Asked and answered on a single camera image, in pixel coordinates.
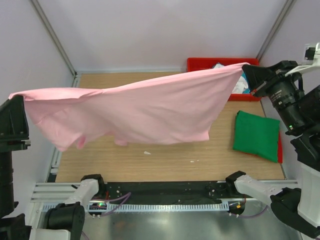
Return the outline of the pink t-shirt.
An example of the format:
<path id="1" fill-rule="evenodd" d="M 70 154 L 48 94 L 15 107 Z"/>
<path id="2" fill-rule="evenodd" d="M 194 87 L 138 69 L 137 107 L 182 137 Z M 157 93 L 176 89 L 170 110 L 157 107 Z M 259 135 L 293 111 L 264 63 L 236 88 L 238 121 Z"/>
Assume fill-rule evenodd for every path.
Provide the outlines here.
<path id="1" fill-rule="evenodd" d="M 62 152 L 102 136 L 112 136 L 120 146 L 203 142 L 242 67 L 236 63 L 112 88 L 41 88 L 19 95 L 33 124 Z"/>

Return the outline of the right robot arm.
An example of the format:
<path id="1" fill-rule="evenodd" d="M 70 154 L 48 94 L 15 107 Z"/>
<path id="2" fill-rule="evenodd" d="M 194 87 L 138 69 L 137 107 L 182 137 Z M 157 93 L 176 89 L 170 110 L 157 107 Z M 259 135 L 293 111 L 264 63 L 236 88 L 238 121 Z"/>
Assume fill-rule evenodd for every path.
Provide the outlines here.
<path id="1" fill-rule="evenodd" d="M 316 58 L 304 64 L 284 60 L 269 67 L 245 64 L 251 94 L 268 97 L 278 112 L 301 166 L 301 187 L 274 187 L 242 171 L 226 178 L 231 194 L 243 194 L 269 206 L 284 224 L 306 240 L 320 236 L 320 89 L 303 89 L 304 73 L 317 69 Z"/>

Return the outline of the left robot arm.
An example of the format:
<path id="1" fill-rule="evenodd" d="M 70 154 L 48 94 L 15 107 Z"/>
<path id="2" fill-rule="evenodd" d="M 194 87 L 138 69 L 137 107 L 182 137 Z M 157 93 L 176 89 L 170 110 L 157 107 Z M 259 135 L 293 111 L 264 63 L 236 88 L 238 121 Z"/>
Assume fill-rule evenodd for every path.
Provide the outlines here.
<path id="1" fill-rule="evenodd" d="M 9 215 L 18 206 L 14 200 L 12 152 L 27 150 L 29 126 L 24 98 L 16 95 L 0 106 L 0 238 L 2 240 L 79 240 L 85 223 L 85 207 L 105 193 L 100 174 L 86 175 L 63 203 L 48 210 L 43 228 L 26 225 L 25 214 Z"/>

